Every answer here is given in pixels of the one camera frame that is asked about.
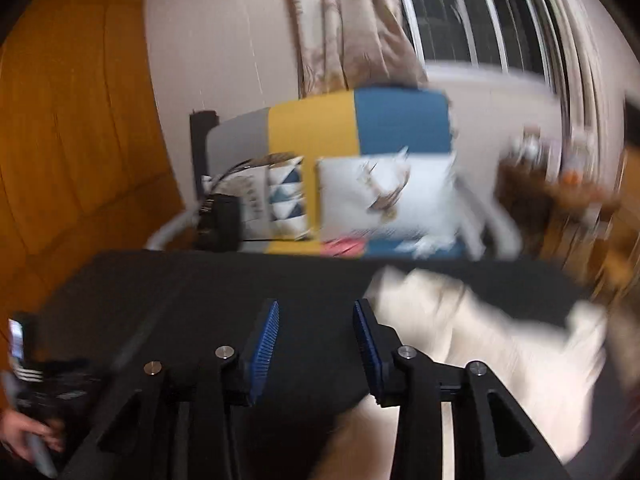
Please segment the person's left hand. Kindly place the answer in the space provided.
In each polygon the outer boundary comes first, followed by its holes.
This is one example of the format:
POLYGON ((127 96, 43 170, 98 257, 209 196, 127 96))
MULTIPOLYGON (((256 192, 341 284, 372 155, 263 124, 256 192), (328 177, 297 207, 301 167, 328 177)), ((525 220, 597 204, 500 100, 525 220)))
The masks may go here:
POLYGON ((28 445, 28 436, 40 437, 54 452, 64 450, 63 423, 60 420, 49 419, 43 424, 10 408, 2 412, 1 443, 22 460, 32 463, 34 454, 28 445))

